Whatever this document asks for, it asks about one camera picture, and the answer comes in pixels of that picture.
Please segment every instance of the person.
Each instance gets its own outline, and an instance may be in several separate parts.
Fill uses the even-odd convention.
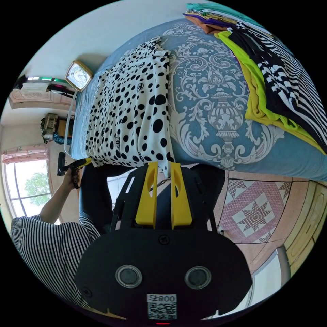
[[[103,165],[85,166],[79,193],[79,223],[55,225],[73,182],[69,169],[61,186],[44,205],[39,215],[15,218],[11,225],[11,238],[26,265],[55,295],[72,304],[88,308],[74,283],[78,264],[87,247],[106,231],[111,223],[112,199],[107,177],[119,176],[130,167]],[[213,166],[198,164],[195,170],[206,187],[207,204],[213,210],[225,183],[225,171]],[[171,229],[171,188],[165,187],[157,197],[156,229]]]

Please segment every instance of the striped shirt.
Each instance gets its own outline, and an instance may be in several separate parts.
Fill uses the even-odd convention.
[[[11,224],[11,238],[29,269],[55,295],[81,307],[89,305],[74,278],[83,253],[98,237],[86,218],[79,224],[53,225],[37,215],[15,218]]]
[[[245,43],[247,38],[253,41],[248,55],[265,79],[267,109],[293,120],[327,153],[327,111],[301,63],[277,40],[260,31],[240,22],[228,30],[232,32],[229,39],[240,47],[238,38]]]

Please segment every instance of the blue bedspread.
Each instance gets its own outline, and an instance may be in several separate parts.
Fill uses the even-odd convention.
[[[245,119],[249,90],[238,60],[221,40],[184,18],[133,37],[104,61],[97,74],[156,36],[171,51],[168,97],[177,162],[327,181],[327,156],[277,127]],[[78,96],[71,146],[74,159],[86,157],[94,81],[96,77]]]

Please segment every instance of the leg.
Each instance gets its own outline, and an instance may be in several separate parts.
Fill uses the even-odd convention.
[[[103,234],[103,226],[112,220],[112,200],[107,177],[119,176],[130,168],[119,165],[85,166],[79,193],[79,215],[92,221]]]
[[[208,194],[208,206],[214,210],[219,194],[225,183],[225,171],[211,165],[193,166]],[[158,195],[156,229],[171,229],[171,188],[170,185]]]

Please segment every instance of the qr code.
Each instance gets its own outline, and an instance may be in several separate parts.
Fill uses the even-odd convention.
[[[176,295],[148,294],[147,307],[149,319],[177,319]]]

